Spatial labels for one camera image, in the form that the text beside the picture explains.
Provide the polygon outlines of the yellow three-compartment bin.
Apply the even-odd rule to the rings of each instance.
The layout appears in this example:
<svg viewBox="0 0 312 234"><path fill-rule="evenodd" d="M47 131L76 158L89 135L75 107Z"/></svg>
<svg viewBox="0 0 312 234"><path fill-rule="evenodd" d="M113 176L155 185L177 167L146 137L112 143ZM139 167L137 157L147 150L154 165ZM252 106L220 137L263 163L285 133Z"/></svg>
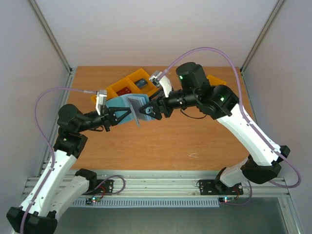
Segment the yellow three-compartment bin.
<svg viewBox="0 0 312 234"><path fill-rule="evenodd" d="M106 100L108 101L125 94L145 94L148 97L152 96L158 88L149 81L149 77L150 75L143 68L132 72L108 87L103 88L103 90L106 90Z"/></svg>

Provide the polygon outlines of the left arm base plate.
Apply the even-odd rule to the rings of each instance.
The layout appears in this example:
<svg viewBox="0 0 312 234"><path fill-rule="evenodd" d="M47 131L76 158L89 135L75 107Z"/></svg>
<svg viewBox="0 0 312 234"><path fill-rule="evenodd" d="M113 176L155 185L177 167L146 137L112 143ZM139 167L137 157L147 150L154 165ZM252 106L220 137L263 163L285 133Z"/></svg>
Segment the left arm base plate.
<svg viewBox="0 0 312 234"><path fill-rule="evenodd" d="M103 182L97 189L93 191L88 191L85 193L85 195L101 195L101 194L107 194L112 193L114 187L114 181L112 179L108 179L105 182Z"/></svg>

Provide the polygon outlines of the small yellow bin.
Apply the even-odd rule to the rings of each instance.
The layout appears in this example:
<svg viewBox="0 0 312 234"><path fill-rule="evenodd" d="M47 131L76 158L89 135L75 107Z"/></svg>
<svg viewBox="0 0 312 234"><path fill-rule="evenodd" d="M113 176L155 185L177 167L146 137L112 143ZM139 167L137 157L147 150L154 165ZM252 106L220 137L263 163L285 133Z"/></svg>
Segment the small yellow bin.
<svg viewBox="0 0 312 234"><path fill-rule="evenodd" d="M211 86L217 86L217 85L227 85L226 81L221 80L215 76L207 75L207 80L209 81Z"/></svg>

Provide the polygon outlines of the blue credit card in bin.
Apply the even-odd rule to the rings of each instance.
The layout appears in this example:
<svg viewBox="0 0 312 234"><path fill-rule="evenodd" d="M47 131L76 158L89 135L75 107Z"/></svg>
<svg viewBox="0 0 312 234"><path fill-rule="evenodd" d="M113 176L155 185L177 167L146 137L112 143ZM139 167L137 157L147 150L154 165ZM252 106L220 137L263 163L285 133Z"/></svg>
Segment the blue credit card in bin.
<svg viewBox="0 0 312 234"><path fill-rule="evenodd" d="M136 85L136 87L138 89L143 89L145 86L148 85L148 82L144 78L141 78L141 79L135 81L134 84Z"/></svg>

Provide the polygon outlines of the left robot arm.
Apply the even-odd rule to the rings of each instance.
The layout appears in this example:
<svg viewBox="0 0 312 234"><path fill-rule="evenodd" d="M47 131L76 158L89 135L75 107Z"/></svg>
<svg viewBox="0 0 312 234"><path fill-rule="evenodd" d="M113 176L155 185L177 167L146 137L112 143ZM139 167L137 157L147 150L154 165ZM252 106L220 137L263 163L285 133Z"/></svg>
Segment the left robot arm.
<svg viewBox="0 0 312 234"><path fill-rule="evenodd" d="M109 131L131 113L129 107L101 107L100 112L83 114L75 105L66 104L58 112L58 137L51 147L51 157L37 184L20 204L11 207L7 219L19 234L52 234L61 216L83 194L98 189L97 174L78 170L71 182L61 191L58 188L80 156L87 142L83 131Z"/></svg>

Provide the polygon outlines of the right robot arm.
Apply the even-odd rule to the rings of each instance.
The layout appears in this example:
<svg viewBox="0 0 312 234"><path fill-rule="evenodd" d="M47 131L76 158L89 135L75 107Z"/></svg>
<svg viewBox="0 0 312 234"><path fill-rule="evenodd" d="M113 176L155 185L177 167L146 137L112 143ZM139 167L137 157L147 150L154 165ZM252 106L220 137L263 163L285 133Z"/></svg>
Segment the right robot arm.
<svg viewBox="0 0 312 234"><path fill-rule="evenodd" d="M239 106L239 98L226 85L211 85L201 65L187 62L176 69L181 89L173 90L171 82L161 72L154 72L149 80L162 87L164 95L140 107L139 112L157 120L170 117L174 109L195 106L203 114L226 127L247 149L249 156L242 162L223 168L214 180L220 193L249 180L263 184L276 178L281 171L282 157L290 149L270 140Z"/></svg>

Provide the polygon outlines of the aluminium corner post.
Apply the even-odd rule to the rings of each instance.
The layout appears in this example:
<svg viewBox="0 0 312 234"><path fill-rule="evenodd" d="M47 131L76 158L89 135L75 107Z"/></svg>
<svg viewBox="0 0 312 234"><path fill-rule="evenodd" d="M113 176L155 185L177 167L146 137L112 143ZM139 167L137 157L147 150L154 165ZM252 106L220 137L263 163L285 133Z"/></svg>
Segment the aluminium corner post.
<svg viewBox="0 0 312 234"><path fill-rule="evenodd" d="M268 34L270 28L274 24L276 18L278 17L281 9L283 8L286 0L276 0L274 3L274 6L272 10L270 11L265 23L263 24L255 42L253 43L247 57L245 58L241 68L240 72L243 74L244 71L247 69L248 65L252 61L253 57L255 56L256 52L258 51L260 45L264 41L266 35Z"/></svg>
<svg viewBox="0 0 312 234"><path fill-rule="evenodd" d="M69 64L65 54L63 53L59 43L57 42L57 39L54 36L54 33L52 32L43 12L41 11L38 3L36 0L28 0L27 1L29 5L31 6L34 14L36 15L40 25L42 26L45 34L47 35L51 45L53 46L55 52L57 53L58 57L60 58L63 66L65 67L66 71L71 74L72 72L72 67Z"/></svg>

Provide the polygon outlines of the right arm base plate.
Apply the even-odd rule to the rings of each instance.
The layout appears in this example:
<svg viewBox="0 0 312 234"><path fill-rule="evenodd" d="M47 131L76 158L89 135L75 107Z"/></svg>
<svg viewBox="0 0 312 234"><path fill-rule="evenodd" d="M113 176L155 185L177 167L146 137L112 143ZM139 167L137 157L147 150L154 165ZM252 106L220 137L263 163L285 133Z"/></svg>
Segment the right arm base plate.
<svg viewBox="0 0 312 234"><path fill-rule="evenodd" d="M233 187L226 187L215 183L214 179L198 180L196 186L199 188L201 195L243 195L242 184L238 183Z"/></svg>

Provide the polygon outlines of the teal leather card holder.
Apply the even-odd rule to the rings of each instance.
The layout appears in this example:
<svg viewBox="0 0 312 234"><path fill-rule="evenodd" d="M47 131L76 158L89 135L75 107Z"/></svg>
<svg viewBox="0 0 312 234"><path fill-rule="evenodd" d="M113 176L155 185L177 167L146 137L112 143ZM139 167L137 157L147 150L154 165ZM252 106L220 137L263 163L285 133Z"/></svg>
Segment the teal leather card holder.
<svg viewBox="0 0 312 234"><path fill-rule="evenodd" d="M127 116L119 123L124 124L126 122L134 120L137 126L140 125L139 121L151 121L152 117L139 112L139 108L149 102L149 97L146 94L125 94L119 97L115 97L106 102L108 108L121 108L122 110L115 111L116 117Z"/></svg>

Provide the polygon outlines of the right aluminium corner post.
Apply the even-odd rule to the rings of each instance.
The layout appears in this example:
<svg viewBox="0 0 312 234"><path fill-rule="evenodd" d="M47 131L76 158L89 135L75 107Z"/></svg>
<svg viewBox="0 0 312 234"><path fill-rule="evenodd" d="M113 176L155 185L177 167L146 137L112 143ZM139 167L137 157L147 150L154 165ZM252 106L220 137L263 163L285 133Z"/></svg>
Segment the right aluminium corner post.
<svg viewBox="0 0 312 234"><path fill-rule="evenodd" d="M272 10L270 11L265 23L263 24L255 42L253 43L247 57L245 58L241 68L240 72L243 74L244 71L247 69L248 65L252 61L253 57L255 56L256 52L258 51L260 45L264 41L266 35L268 34L270 28L274 24L276 18L278 17L281 9L283 8L286 0L276 0L274 3L274 6Z"/></svg>

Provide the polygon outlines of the left aluminium corner post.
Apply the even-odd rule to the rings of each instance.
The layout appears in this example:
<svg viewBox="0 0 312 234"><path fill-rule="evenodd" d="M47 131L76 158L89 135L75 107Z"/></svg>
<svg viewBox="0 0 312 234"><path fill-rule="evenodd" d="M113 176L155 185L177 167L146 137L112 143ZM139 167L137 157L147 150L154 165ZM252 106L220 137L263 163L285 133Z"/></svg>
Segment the left aluminium corner post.
<svg viewBox="0 0 312 234"><path fill-rule="evenodd" d="M57 39L54 36L54 33L52 32L43 12L41 11L38 3L36 0L28 0L27 1L29 5L31 6L34 14L36 15L40 25L42 26L45 34L47 35L51 45L53 46L55 52L57 53L58 57L60 58L63 66L65 67L66 71L71 74L72 72L72 67L69 64L65 54L63 53L59 43L57 42Z"/></svg>

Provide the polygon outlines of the aluminium rail frame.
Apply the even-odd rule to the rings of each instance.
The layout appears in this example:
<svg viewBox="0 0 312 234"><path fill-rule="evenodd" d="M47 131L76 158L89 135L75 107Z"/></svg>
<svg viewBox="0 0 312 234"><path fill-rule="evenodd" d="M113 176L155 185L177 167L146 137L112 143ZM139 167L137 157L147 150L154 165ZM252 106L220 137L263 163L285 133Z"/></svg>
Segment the aluminium rail frame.
<svg viewBox="0 0 312 234"><path fill-rule="evenodd" d="M169 170L95 170L98 179L120 175L126 181L125 189L114 197L199 197L196 186L200 179L214 179L218 171L169 171ZM77 170L69 170L56 193L72 180ZM25 199L37 183L39 177L29 177L22 192ZM271 183L262 185L251 182L254 197L290 197L288 189Z"/></svg>

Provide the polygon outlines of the grey credit card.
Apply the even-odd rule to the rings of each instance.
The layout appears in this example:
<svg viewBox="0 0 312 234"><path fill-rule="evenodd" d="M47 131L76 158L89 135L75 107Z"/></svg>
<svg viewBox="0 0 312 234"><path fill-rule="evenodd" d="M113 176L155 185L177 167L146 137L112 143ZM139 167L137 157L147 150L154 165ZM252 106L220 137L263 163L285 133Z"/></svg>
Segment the grey credit card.
<svg viewBox="0 0 312 234"><path fill-rule="evenodd" d="M136 96L128 96L127 101L130 104L132 113L134 115L134 119L136 121L137 126L139 127L140 126L139 121L145 119L144 115L139 112L139 108L142 106L141 99Z"/></svg>

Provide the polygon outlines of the red credit card in bin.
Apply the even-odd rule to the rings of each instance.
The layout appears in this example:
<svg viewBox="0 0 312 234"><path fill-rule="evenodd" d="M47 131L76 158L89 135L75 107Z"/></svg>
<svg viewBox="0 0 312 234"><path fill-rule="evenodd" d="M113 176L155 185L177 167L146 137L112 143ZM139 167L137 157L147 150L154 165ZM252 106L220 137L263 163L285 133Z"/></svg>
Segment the red credit card in bin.
<svg viewBox="0 0 312 234"><path fill-rule="evenodd" d="M130 94L130 93L131 93L131 90L128 87L124 87L124 88L120 89L119 91L116 91L116 94L118 96L122 96L122 95L125 95L125 94Z"/></svg>

